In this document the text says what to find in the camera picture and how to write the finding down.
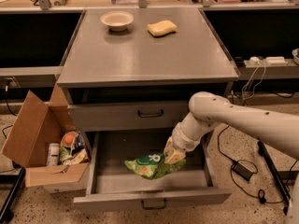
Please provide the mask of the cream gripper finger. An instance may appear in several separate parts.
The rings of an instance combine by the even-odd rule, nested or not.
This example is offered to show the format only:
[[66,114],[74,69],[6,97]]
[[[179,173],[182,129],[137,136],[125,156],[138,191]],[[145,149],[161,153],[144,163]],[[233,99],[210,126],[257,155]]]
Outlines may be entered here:
[[165,160],[164,162],[167,164],[175,164],[178,161],[181,161],[185,158],[186,153],[179,149],[167,149],[164,151]]
[[164,147],[164,157],[169,159],[172,154],[172,138],[169,137],[166,141],[166,145]]

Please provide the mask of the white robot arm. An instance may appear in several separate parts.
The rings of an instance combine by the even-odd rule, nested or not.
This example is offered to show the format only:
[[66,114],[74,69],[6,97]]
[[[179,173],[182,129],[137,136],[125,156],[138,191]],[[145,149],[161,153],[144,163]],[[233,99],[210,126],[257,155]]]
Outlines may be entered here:
[[164,149],[164,162],[183,160],[205,134],[221,123],[299,160],[298,116],[233,105],[224,97],[200,91],[192,96],[189,113],[172,131]]

